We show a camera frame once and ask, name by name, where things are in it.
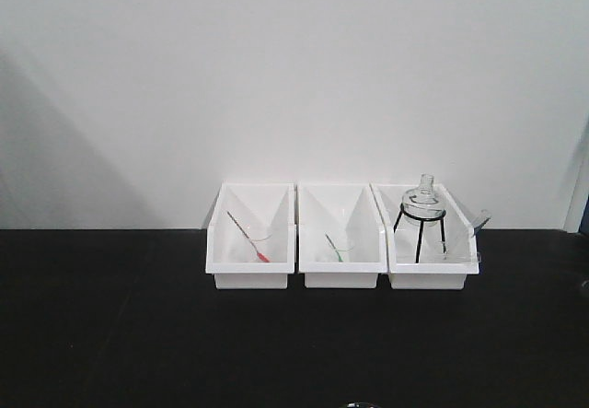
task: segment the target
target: black metal stand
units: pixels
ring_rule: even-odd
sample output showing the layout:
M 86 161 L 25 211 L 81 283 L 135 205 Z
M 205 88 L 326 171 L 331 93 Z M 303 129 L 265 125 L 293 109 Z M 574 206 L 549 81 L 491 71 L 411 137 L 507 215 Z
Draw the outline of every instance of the black metal stand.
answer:
M 417 238 L 417 251 L 415 252 L 415 263 L 420 262 L 420 252 L 422 251 L 422 236 L 423 236 L 423 224 L 426 222 L 435 222 L 440 221 L 440 230 L 442 233 L 442 246 L 444 247 L 445 253 L 445 230 L 444 230 L 444 216 L 445 210 L 441 215 L 438 217 L 417 217 L 405 211 L 405 207 L 403 204 L 400 206 L 400 211 L 398 212 L 397 221 L 395 222 L 395 226 L 393 227 L 393 232 L 397 231 L 398 222 L 401 220 L 401 217 L 405 215 L 410 217 L 411 219 L 415 219 L 416 221 L 420 221 L 420 235 Z

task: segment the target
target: black tabletop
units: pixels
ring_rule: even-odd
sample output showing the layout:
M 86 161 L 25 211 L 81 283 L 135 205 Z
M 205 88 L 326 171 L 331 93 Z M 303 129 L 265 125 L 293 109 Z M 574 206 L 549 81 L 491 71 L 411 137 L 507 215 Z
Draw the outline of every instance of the black tabletop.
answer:
M 0 406 L 589 406 L 589 239 L 483 230 L 462 291 L 216 290 L 203 231 L 0 232 Z

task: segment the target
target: metal stand leg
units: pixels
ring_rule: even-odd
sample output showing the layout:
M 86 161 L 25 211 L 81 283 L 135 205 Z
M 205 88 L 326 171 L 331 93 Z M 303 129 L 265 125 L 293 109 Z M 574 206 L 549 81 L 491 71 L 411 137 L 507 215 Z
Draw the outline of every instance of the metal stand leg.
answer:
M 401 211 L 398 212 L 397 220 L 395 221 L 395 226 L 393 227 L 393 233 L 397 230 L 398 222 L 401 220 L 402 216 L 403 216 L 403 210 L 401 209 Z
M 415 263 L 420 263 L 420 252 L 422 251 L 423 221 L 420 221 L 420 236 L 417 238 L 417 252 L 415 253 Z
M 444 248 L 445 253 L 445 230 L 444 230 L 444 219 L 440 221 L 440 231 L 442 232 L 442 247 Z

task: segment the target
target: glass flask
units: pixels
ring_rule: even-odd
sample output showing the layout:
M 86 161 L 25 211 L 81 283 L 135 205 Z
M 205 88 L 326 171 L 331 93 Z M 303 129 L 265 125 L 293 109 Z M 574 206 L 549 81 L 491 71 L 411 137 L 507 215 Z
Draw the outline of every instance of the glass flask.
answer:
M 403 194 L 403 208 L 407 214 L 422 219 L 437 218 L 444 214 L 445 200 L 434 191 L 432 175 L 422 174 L 420 185 Z

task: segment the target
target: white plastic bin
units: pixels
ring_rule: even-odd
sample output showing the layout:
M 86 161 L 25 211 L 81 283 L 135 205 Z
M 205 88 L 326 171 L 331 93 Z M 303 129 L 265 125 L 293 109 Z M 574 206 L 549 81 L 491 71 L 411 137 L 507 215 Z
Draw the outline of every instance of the white plastic bin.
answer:
M 403 216 L 397 231 L 393 232 L 403 193 L 411 187 L 414 186 L 372 184 L 387 227 L 390 284 L 393 288 L 406 289 L 462 289 L 468 274 L 479 273 L 474 230 L 444 185 L 434 185 L 436 192 L 446 200 L 446 253 L 440 223 L 428 223 L 424 226 L 420 260 L 416 263 L 419 225 Z
M 229 212 L 270 261 L 263 262 Z M 293 184 L 224 183 L 207 232 L 206 273 L 217 288 L 286 288 L 295 272 Z
M 387 243 L 370 186 L 303 183 L 297 198 L 299 272 L 305 274 L 305 286 L 376 287 L 378 274 L 387 272 Z

